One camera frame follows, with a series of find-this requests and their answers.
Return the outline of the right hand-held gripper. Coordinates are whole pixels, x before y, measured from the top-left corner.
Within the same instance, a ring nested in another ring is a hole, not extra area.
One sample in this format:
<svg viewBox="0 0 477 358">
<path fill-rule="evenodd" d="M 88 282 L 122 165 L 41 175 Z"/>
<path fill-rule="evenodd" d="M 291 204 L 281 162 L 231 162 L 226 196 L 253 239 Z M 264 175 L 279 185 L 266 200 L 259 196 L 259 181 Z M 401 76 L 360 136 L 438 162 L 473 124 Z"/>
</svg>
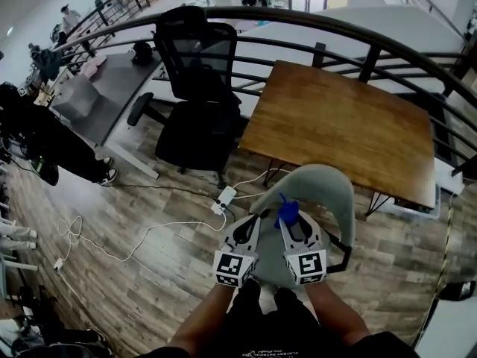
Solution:
<svg viewBox="0 0 477 358">
<path fill-rule="evenodd" d="M 320 241 L 320 226 L 307 213 L 298 212 L 298 224 L 303 241 L 296 242 L 285 221 L 279 218 L 285 251 L 285 267 L 291 275 L 293 286 L 308 285 L 322 281 L 326 276 L 326 249 Z"/>
</svg>

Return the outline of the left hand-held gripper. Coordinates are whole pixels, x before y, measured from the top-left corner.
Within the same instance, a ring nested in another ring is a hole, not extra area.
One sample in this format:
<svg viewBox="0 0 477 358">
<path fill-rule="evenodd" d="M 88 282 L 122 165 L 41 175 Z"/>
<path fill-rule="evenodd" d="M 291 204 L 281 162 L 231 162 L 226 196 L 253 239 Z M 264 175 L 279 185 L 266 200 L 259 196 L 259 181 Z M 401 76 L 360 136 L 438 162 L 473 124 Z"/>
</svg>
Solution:
<svg viewBox="0 0 477 358">
<path fill-rule="evenodd" d="M 256 247 L 262 220 L 270 210 L 245 216 L 232 223 L 225 231 L 224 243 L 215 252 L 213 277 L 216 283 L 241 288 L 252 275 L 258 262 Z"/>
</svg>

